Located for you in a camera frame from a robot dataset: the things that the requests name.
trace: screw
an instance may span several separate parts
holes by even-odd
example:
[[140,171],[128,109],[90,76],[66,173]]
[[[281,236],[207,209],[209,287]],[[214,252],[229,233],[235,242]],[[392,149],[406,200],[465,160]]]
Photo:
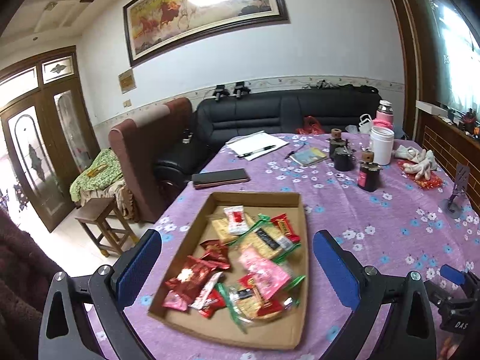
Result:
[[417,271],[410,272],[410,277],[413,280],[420,280],[422,278],[422,276]]
[[64,277],[65,277],[65,272],[63,271],[57,272],[55,276],[53,276],[53,278],[57,281],[63,280]]
[[368,265],[365,267],[365,273],[368,276],[375,276],[378,273],[378,270],[374,266]]
[[110,272],[110,267],[108,265],[102,265],[99,269],[98,269],[98,273],[100,275],[106,275],[108,272]]

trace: wooden stool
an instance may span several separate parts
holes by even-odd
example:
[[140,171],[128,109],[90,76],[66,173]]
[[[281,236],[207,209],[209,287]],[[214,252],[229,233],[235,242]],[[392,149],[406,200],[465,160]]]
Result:
[[[112,211],[123,225],[123,229],[113,229],[110,227],[106,217]],[[115,198],[92,198],[88,200],[88,202],[78,210],[75,219],[80,223],[88,237],[90,237],[93,243],[97,245],[97,247],[100,249],[100,252],[105,257],[110,256],[109,251],[122,254],[122,246],[129,236],[134,243],[139,241],[138,237],[131,230],[127,221],[118,210]],[[95,237],[88,228],[87,223],[97,225],[102,234],[100,234],[98,237]],[[123,237],[120,239],[117,234],[123,234]],[[104,237],[111,246],[100,243]]]

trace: floral tablecloth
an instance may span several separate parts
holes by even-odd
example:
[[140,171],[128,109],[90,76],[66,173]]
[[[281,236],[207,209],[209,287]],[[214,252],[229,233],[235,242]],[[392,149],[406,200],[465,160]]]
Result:
[[[422,279],[432,279],[449,292],[461,292],[441,278],[439,268],[448,263],[459,270],[474,270],[480,265],[479,217],[466,198],[456,200],[462,216],[453,220],[445,216],[439,202],[448,198],[453,182],[441,169],[443,185],[422,190],[410,181],[392,160],[381,172],[383,186],[369,193],[356,185],[358,169],[341,173],[330,160],[309,167],[299,167],[286,154],[301,145],[328,151],[329,135],[298,136],[278,134],[290,142],[251,162],[240,160],[227,147],[206,166],[204,171],[245,168],[248,183],[194,190],[192,185],[181,193],[165,214],[152,225],[162,234],[163,249],[143,285],[135,303],[125,309],[130,323],[157,359],[171,360],[316,360],[333,341],[347,320],[350,309],[340,304],[323,270],[310,250],[309,310],[301,344],[293,351],[245,350],[192,338],[172,330],[147,316],[148,306],[159,286],[159,280],[179,247],[190,223],[213,191],[284,191],[299,192],[305,204],[308,233],[311,239],[318,230],[327,229],[343,249],[354,253],[363,265],[376,266],[383,274],[404,276],[411,270]],[[359,153],[368,145],[368,137],[345,134]],[[401,141],[404,146],[417,146]],[[433,307],[435,324],[440,317]],[[388,306],[383,306],[359,359],[369,357]],[[106,358],[116,356],[105,337],[95,309],[89,312],[92,327]],[[445,337],[437,330],[437,344]]]

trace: wooden door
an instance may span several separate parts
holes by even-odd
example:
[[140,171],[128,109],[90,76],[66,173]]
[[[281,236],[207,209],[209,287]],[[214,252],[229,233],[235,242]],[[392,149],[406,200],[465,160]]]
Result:
[[64,159],[61,177],[70,185],[99,153],[82,101],[78,78],[54,81],[43,88],[42,111],[49,120],[56,151]]
[[28,95],[3,111],[0,119],[23,193],[46,228],[53,231],[74,204],[69,185],[61,177],[69,159],[62,157],[53,143],[50,121],[41,111],[42,102],[41,92]]

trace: cardboard tray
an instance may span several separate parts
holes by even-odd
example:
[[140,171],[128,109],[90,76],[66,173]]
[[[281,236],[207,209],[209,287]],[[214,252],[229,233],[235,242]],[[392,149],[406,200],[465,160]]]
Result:
[[[297,275],[307,275],[301,285],[299,307],[278,320],[249,327],[248,334],[242,333],[234,324],[227,308],[217,310],[209,320],[202,317],[196,310],[184,313],[162,306],[169,292],[164,282],[180,273],[188,255],[195,257],[203,255],[204,251],[199,246],[201,242],[218,239],[217,233],[208,223],[207,216],[223,213],[224,207],[235,205],[243,205],[245,211],[252,217],[258,214],[273,217],[285,212],[302,242],[302,247],[289,256],[289,263]],[[300,343],[307,310],[309,273],[307,242],[305,214],[302,199],[298,193],[213,192],[191,224],[165,276],[161,279],[148,315],[183,333],[224,345],[271,350],[294,349]],[[238,262],[239,253],[236,250],[230,250],[229,257],[232,268],[231,271],[226,272],[223,280],[227,285],[234,284],[246,274],[245,269]]]

